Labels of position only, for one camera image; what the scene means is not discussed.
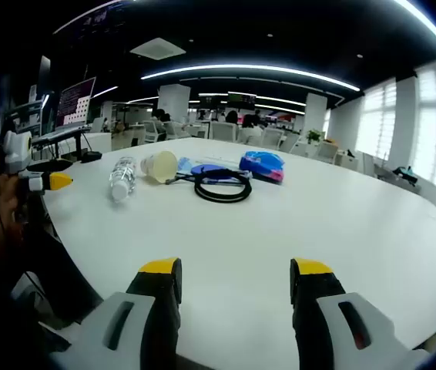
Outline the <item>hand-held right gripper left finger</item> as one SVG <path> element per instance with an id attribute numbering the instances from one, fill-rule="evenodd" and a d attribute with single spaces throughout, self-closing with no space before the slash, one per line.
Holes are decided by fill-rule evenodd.
<path id="1" fill-rule="evenodd" d="M 181 301 L 181 260 L 150 261 L 127 292 L 91 311 L 74 343 L 51 358 L 59 369 L 174 369 Z"/>

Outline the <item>person's left hand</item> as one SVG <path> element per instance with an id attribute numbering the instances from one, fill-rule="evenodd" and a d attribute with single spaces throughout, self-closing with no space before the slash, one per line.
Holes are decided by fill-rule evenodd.
<path id="1" fill-rule="evenodd" d="M 3 221 L 14 220 L 13 213 L 17 211 L 22 197 L 22 186 L 25 179 L 0 173 L 0 217 Z"/>

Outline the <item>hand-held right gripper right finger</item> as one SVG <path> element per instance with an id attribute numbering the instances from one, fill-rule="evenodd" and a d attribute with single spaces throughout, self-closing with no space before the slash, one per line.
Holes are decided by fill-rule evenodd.
<path id="1" fill-rule="evenodd" d="M 301 369 L 417 369 L 423 349 L 405 347 L 390 318 L 347 293 L 325 264 L 290 261 L 290 303 Z"/>

